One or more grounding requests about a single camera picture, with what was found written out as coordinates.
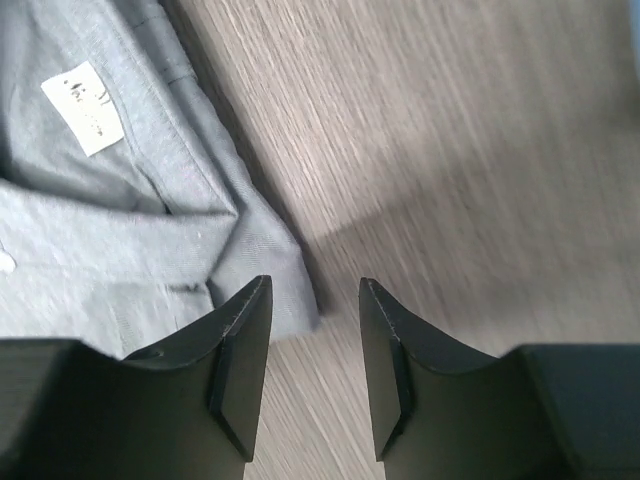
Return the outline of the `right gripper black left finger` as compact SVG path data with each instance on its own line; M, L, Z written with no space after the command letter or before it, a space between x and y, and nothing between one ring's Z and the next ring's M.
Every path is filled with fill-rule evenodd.
M78 340L1 344L5 479L240 479L256 444L272 321L258 276L118 360Z

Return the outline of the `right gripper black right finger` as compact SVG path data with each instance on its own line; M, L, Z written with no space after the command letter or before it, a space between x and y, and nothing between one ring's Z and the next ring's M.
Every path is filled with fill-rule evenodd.
M493 357L359 285L376 459L389 479L635 479L639 348L528 344Z

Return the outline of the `grey long sleeve shirt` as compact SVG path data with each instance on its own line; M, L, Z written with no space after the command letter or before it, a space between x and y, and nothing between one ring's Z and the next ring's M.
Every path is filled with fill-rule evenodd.
M1 5L1 334L113 356L273 283L271 337L319 322L162 5Z

